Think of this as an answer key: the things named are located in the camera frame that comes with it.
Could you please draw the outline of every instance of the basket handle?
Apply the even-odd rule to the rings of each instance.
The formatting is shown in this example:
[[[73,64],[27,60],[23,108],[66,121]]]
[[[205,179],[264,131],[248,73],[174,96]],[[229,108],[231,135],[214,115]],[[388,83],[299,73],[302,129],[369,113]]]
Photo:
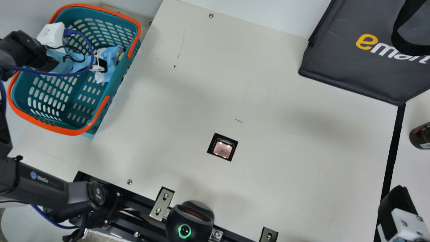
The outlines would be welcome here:
[[[97,6],[93,6],[93,5],[89,5],[89,4],[75,3],[75,4],[69,4],[69,5],[63,6],[60,9],[58,9],[55,12],[55,14],[51,17],[51,19],[49,20],[49,23],[51,24],[52,22],[54,22],[54,20],[58,16],[58,14],[60,14],[61,11],[63,11],[66,8],[69,8],[69,7],[83,7],[83,8],[88,8],[88,9],[94,9],[94,10],[101,11],[101,12],[106,12],[106,13],[115,15],[117,17],[120,17],[122,19],[125,19],[125,20],[130,21],[133,24],[135,24],[136,27],[137,27],[137,34],[136,34],[136,36],[135,36],[135,38],[134,38],[134,40],[133,40],[133,42],[132,42],[132,44],[130,46],[130,49],[129,49],[128,53],[127,53],[127,58],[131,59],[133,57],[133,51],[136,48],[136,44],[139,41],[139,37],[140,37],[140,33],[141,33],[140,24],[139,24],[139,22],[136,19],[131,18],[131,17],[129,17],[127,15],[124,15],[122,13],[115,12],[115,11],[112,11],[112,10],[109,10],[109,9],[105,9],[105,8],[102,8],[102,7],[97,7]]]
[[[67,129],[67,128],[62,128],[62,127],[58,127],[58,126],[53,126],[50,124],[45,124],[39,120],[37,120],[35,117],[32,117],[28,114],[26,114],[25,112],[21,111],[17,106],[15,106],[15,104],[12,102],[12,88],[13,85],[15,84],[16,80],[18,79],[20,71],[16,72],[16,74],[14,75],[14,77],[12,78],[12,81],[10,82],[9,88],[8,88],[8,101],[9,104],[12,108],[12,110],[18,114],[21,118],[27,120],[28,122],[35,124],[39,127],[42,127],[44,129],[50,130],[52,132],[56,132],[56,133],[60,133],[60,134],[65,134],[65,135],[70,135],[70,136],[76,136],[76,135],[81,135],[85,132],[87,132],[95,123],[95,121],[98,119],[98,117],[100,116],[101,111],[103,110],[104,106],[106,105],[106,103],[109,101],[110,96],[106,95],[103,98],[103,101],[101,102],[101,105],[98,107],[97,112],[95,112],[95,115],[92,117],[91,121],[84,126],[83,128],[80,128],[78,130],[71,130],[71,129]]]

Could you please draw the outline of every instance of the canned drink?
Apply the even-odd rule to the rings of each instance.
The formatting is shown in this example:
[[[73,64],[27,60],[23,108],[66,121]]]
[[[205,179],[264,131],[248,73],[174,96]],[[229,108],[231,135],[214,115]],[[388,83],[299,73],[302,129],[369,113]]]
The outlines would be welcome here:
[[[430,122],[413,129],[409,140],[418,149],[430,149]]]

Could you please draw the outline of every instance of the blue cable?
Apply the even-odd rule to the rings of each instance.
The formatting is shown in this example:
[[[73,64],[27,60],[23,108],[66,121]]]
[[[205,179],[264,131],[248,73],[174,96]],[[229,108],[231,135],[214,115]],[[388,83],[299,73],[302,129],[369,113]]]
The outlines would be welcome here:
[[[44,217],[46,220],[48,220],[48,222],[52,223],[53,225],[55,225],[56,227],[60,228],[60,229],[65,229],[65,230],[73,230],[73,229],[78,229],[79,227],[76,226],[64,226],[61,224],[58,224],[56,222],[54,222],[52,219],[50,219],[39,207],[37,207],[36,205],[32,205],[32,207],[42,216]]]
[[[89,53],[91,55],[91,61],[90,61],[90,65],[87,66],[85,69],[78,71],[78,72],[74,72],[74,73],[51,73],[51,72],[43,72],[43,71],[36,71],[33,69],[26,69],[26,68],[22,68],[22,67],[18,67],[18,66],[8,66],[5,67],[8,70],[13,70],[13,71],[26,71],[26,72],[30,72],[33,74],[39,74],[39,75],[44,75],[44,76],[51,76],[51,77],[71,77],[71,76],[77,76],[77,75],[81,75],[86,73],[87,71],[89,71],[92,67],[92,64],[94,62],[94,53],[91,47],[91,43],[89,42],[89,40],[86,38],[86,36],[84,34],[82,34],[81,32],[74,30],[74,29],[65,29],[64,30],[64,37],[70,37],[72,34],[78,34],[80,35],[83,40],[86,42],[86,44],[88,45],[88,49],[89,49]]]
[[[4,83],[2,80],[0,80],[0,94],[1,94],[1,105],[3,106],[3,110],[6,112],[7,96],[6,96],[6,89],[4,88]]]

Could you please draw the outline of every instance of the emart logo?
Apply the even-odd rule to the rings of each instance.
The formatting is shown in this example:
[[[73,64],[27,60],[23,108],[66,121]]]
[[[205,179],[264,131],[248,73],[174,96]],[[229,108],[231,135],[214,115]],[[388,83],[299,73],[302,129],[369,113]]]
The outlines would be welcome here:
[[[427,64],[427,61],[430,59],[430,56],[408,56],[399,53],[396,48],[393,46],[389,46],[385,43],[378,43],[378,38],[371,34],[363,34],[357,40],[355,45],[362,50],[371,50],[371,53],[378,53],[380,56],[385,56],[388,53],[388,58],[395,58],[397,60],[408,60],[415,61],[417,60],[421,64]]]

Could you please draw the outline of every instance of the green light ring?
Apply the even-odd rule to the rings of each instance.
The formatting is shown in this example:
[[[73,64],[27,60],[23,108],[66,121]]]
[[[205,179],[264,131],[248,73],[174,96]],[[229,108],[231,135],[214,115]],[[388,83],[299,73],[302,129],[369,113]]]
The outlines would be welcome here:
[[[190,231],[188,232],[188,234],[187,235],[182,235],[181,234],[181,228],[183,227],[183,226],[188,226],[188,228],[190,228]],[[186,238],[188,238],[188,237],[190,237],[190,235],[191,235],[191,227],[188,225],[188,224],[181,224],[180,226],[179,226],[179,228],[178,228],[178,235],[179,235],[179,237],[181,238],[181,239],[186,239]]]

